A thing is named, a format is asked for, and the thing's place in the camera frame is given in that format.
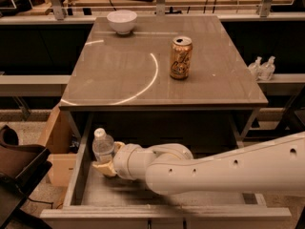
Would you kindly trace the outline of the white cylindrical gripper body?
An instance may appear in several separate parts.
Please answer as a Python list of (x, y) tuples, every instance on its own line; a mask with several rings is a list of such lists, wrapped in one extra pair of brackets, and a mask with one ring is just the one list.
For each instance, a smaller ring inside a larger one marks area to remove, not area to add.
[(137, 144), (127, 144), (120, 148), (113, 158), (113, 168), (123, 179), (140, 179), (142, 147)]

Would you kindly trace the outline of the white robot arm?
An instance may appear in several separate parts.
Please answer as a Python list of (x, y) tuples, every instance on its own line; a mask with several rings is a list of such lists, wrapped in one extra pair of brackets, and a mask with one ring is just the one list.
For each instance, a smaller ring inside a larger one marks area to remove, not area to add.
[(305, 190), (305, 133), (195, 159), (177, 143), (143, 148), (119, 145), (107, 163), (93, 167), (107, 177), (140, 180), (159, 195), (191, 191)]

